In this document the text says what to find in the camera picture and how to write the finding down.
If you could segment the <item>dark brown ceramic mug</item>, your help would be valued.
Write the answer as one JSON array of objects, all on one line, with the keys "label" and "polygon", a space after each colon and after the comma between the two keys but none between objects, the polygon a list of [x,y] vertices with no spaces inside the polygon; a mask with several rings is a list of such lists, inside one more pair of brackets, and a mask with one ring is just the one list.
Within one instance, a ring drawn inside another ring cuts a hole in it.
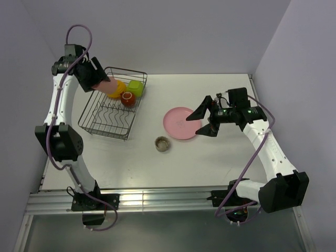
[{"label": "dark brown ceramic mug", "polygon": [[136,96],[128,91],[123,92],[120,98],[121,103],[127,108],[133,107],[136,103],[136,99]]}]

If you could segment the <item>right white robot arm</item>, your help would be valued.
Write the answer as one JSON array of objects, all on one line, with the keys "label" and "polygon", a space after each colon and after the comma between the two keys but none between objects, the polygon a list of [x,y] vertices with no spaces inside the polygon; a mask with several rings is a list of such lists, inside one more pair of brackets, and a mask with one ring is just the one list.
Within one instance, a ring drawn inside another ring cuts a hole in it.
[{"label": "right white robot arm", "polygon": [[[224,123],[234,123],[255,148],[238,179],[227,192],[215,212],[216,217],[223,215],[221,211],[227,201],[237,205],[245,198],[251,203],[258,203],[266,213],[293,208],[302,205],[308,185],[309,177],[306,172],[299,172],[287,159],[271,128],[275,118],[268,120],[271,115],[261,103],[255,107],[250,102],[253,99],[247,94],[236,94],[228,91],[227,108],[221,106],[220,95],[214,100],[206,96],[200,106],[186,119],[196,121],[204,118],[206,111],[210,112],[208,124],[196,131],[197,135],[216,137],[219,127]],[[245,178],[248,168],[255,158],[259,158],[266,173],[265,184]]]}]

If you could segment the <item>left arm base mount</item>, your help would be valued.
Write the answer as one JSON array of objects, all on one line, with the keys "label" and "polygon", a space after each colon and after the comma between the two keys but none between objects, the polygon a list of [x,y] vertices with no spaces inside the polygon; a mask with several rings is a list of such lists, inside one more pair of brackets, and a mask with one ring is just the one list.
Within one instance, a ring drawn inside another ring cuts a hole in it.
[{"label": "left arm base mount", "polygon": [[[67,187],[66,192],[72,197],[71,211],[82,212],[82,223],[86,229],[104,231],[116,224],[120,194],[102,194],[97,183],[94,190],[87,194],[76,192],[71,186]],[[110,226],[99,228],[105,221],[107,211],[114,211],[115,219]]]}]

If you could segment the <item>pink plastic cup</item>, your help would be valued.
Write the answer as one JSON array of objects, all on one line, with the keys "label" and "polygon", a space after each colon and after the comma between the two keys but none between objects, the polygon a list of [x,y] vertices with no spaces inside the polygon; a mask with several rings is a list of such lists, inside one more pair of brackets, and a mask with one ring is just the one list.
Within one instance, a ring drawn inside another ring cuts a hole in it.
[{"label": "pink plastic cup", "polygon": [[118,81],[113,77],[109,77],[109,81],[103,80],[99,84],[94,85],[92,89],[100,91],[105,94],[113,94],[118,88]]}]

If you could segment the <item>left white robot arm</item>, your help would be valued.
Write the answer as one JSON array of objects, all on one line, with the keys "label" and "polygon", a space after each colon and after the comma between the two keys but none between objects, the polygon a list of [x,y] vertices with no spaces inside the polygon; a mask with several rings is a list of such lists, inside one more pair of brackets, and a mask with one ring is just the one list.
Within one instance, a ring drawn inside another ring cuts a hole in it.
[{"label": "left white robot arm", "polygon": [[65,44],[65,54],[51,69],[53,96],[44,124],[35,127],[35,136],[59,171],[72,179],[73,211],[89,211],[110,207],[101,196],[97,181],[89,173],[82,158],[83,139],[71,126],[73,100],[78,86],[85,92],[111,80],[97,58],[88,58],[88,50],[76,44]]}]

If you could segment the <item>yellow ribbed bowl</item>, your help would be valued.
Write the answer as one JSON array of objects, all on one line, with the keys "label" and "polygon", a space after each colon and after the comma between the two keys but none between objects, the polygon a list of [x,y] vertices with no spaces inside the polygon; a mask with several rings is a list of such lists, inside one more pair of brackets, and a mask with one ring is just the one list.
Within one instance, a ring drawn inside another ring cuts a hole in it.
[{"label": "yellow ribbed bowl", "polygon": [[122,94],[126,91],[127,89],[127,86],[126,84],[123,82],[123,81],[120,81],[120,80],[117,80],[117,89],[114,93],[112,94],[107,94],[107,96],[109,98],[112,98],[112,99],[120,99],[120,97],[122,96]]}]

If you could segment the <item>white square bowl green outside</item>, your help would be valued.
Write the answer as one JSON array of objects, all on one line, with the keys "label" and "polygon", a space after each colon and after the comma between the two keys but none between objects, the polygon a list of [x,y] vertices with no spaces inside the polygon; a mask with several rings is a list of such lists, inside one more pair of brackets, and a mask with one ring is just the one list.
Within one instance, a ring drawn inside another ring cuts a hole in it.
[{"label": "white square bowl green outside", "polygon": [[133,93],[136,97],[141,97],[144,89],[144,84],[138,80],[131,80],[128,83],[127,91]]}]

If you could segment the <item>small grey speckled bowl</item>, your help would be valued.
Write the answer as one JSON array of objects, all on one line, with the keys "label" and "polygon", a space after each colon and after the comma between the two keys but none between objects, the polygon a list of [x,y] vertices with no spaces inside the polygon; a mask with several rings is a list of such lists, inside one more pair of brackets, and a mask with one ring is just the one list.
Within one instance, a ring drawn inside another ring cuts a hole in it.
[{"label": "small grey speckled bowl", "polygon": [[170,148],[170,141],[165,136],[159,136],[155,139],[154,145],[159,152],[165,152]]}]

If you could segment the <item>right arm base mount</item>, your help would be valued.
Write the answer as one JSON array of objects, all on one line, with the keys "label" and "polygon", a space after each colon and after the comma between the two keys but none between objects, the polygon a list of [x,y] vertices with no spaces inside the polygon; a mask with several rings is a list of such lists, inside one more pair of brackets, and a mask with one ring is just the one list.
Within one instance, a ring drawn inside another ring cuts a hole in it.
[{"label": "right arm base mount", "polygon": [[[221,202],[224,200],[224,198],[227,196],[229,193],[229,190],[213,190],[211,191],[210,197],[208,197],[206,200],[212,202],[213,207],[219,207]],[[229,199],[226,201],[224,206],[226,207],[237,207],[237,206],[242,206],[246,205],[248,203],[253,202],[253,205],[257,205],[258,203],[248,199],[248,198],[242,198],[239,197],[234,191],[232,195],[229,197]]]}]

